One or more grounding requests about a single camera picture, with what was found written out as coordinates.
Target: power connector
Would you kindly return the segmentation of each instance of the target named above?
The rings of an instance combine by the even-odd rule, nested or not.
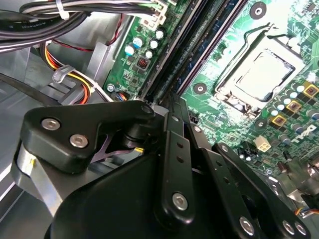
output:
[[[151,0],[151,2],[157,3],[158,7],[155,8],[155,14],[151,17],[142,18],[141,25],[146,26],[148,29],[155,31],[159,25],[163,25],[166,21],[166,12],[168,5],[161,0]]]

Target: white cable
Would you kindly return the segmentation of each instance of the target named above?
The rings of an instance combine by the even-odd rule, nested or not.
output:
[[[65,66],[63,63],[61,63],[59,60],[57,60],[54,56],[51,56],[51,57],[52,57],[57,63],[59,63],[60,65]],[[111,97],[109,97],[109,96],[105,93],[105,91],[100,87],[100,85],[99,85],[96,81],[92,80],[90,77],[84,75],[82,72],[79,72],[79,71],[77,71],[77,70],[74,70],[73,72],[75,72],[76,74],[82,76],[82,77],[85,78],[88,82],[90,82],[90,83],[93,85],[92,88],[95,89],[95,90],[97,90],[98,92],[100,92],[100,94],[101,94],[106,100],[108,100],[109,102],[113,102],[113,101],[114,101]]]
[[[99,4],[99,3],[111,3],[111,4],[123,4],[123,3],[153,3],[150,0],[79,0],[63,3],[63,7],[76,6],[84,4]],[[24,10],[22,13],[28,14],[33,11],[45,10],[52,8],[51,5],[34,6]]]

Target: capacitor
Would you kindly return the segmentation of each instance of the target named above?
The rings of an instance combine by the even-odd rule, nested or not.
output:
[[[303,86],[303,85],[301,85],[301,84],[299,84],[299,83],[293,83],[292,85],[292,88],[295,90],[295,91],[297,91],[297,92],[303,92],[304,90],[305,90],[305,87]]]
[[[148,59],[152,59],[153,56],[154,56],[153,50],[147,49],[147,50],[145,51],[145,56],[146,56],[146,58],[148,58]]]
[[[132,56],[135,53],[135,47],[133,44],[129,44],[125,47],[125,54],[128,56]]]
[[[307,115],[313,120],[319,120],[319,112],[317,110],[309,110]]]
[[[289,145],[291,143],[291,140],[288,138],[286,134],[280,135],[279,140],[285,145]]]
[[[296,91],[293,91],[292,89],[286,90],[286,94],[290,97],[290,99],[295,99],[298,96],[298,93]]]
[[[287,172],[287,166],[283,162],[278,162],[277,167],[279,168],[280,172],[282,173]]]
[[[289,96],[280,96],[279,99],[282,103],[284,103],[284,105],[289,105],[291,103]]]
[[[141,48],[144,44],[144,39],[141,37],[141,36],[136,36],[134,37],[133,39],[133,45],[136,47],[136,48]]]
[[[293,158],[291,157],[291,155],[289,154],[288,151],[283,151],[283,156],[286,159],[287,162],[291,162],[293,160]]]
[[[278,115],[278,110],[276,110],[274,107],[269,107],[269,108],[268,108],[268,112],[269,112],[272,116],[277,116],[277,115]]]
[[[159,27],[155,31],[155,38],[157,40],[162,40],[166,36],[166,31],[164,27]]]
[[[157,49],[159,47],[159,44],[160,44],[160,42],[157,39],[155,39],[155,38],[150,40],[150,48],[152,50]]]
[[[279,101],[274,102],[274,107],[279,110],[282,111],[285,108],[285,105]]]
[[[237,149],[237,153],[240,159],[244,159],[245,158],[245,152],[243,148],[238,148]]]
[[[295,123],[291,126],[291,128],[298,134],[301,134],[304,132],[304,128],[299,123]]]

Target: yellow wire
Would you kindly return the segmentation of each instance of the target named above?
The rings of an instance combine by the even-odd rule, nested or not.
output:
[[[299,209],[295,212],[295,215],[298,215],[302,209],[303,209],[303,208],[299,208]]]
[[[135,148],[135,151],[136,151],[136,152],[139,152],[139,153],[143,153],[143,152],[144,152],[144,149],[142,149],[142,148]]]
[[[51,63],[51,61],[49,60],[48,50],[47,50],[46,48],[45,48],[45,59],[46,59],[46,61],[49,63],[49,65],[50,65],[53,69],[55,69],[55,70],[57,69],[57,67],[55,67],[55,66]],[[89,91],[90,91],[90,94],[92,93],[91,87],[89,86],[89,84],[88,84],[85,80],[83,80],[82,78],[80,78],[80,77],[78,77],[78,76],[76,76],[76,75],[74,75],[74,74],[72,74],[72,73],[69,73],[68,76],[71,76],[71,77],[73,77],[73,78],[75,78],[75,79],[81,81],[83,84],[85,84],[85,85],[88,87],[88,89],[89,89]]]

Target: red wire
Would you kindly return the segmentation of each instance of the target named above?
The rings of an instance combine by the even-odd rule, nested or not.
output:
[[[118,38],[123,19],[124,19],[124,15],[121,14],[120,20],[119,20],[118,25],[117,25],[116,30],[115,30],[114,37],[112,38],[112,40],[110,40],[109,42],[106,43],[107,46],[112,45],[116,41],[116,39]]]
[[[55,67],[59,68],[59,66],[58,66],[58,65],[54,62],[54,60],[52,59],[50,52],[47,51],[47,53],[48,53],[48,59],[49,59],[49,61],[50,61]],[[88,101],[88,96],[89,96],[88,89],[87,89],[85,86],[83,86],[83,85],[82,85],[82,87],[83,87],[83,90],[84,90],[84,98],[83,98],[83,100],[81,100],[81,102],[79,103],[80,105],[87,103],[87,101]]]
[[[73,49],[79,50],[79,51],[87,51],[87,52],[93,51],[93,49],[86,49],[86,48],[82,48],[82,47],[71,46],[69,44],[63,43],[63,42],[55,40],[55,39],[53,40],[53,42],[58,43],[61,46],[64,46],[64,47],[67,47],[67,48],[73,48]]]

